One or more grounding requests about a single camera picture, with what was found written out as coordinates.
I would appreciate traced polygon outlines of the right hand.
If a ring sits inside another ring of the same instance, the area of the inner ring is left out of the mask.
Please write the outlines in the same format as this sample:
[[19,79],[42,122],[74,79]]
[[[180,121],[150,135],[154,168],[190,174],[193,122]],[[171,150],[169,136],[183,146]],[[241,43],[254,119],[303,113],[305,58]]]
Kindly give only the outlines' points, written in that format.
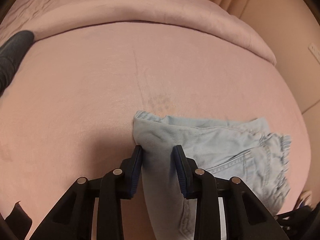
[[306,190],[303,191],[297,200],[297,207],[301,208],[304,206],[312,207],[312,191]]

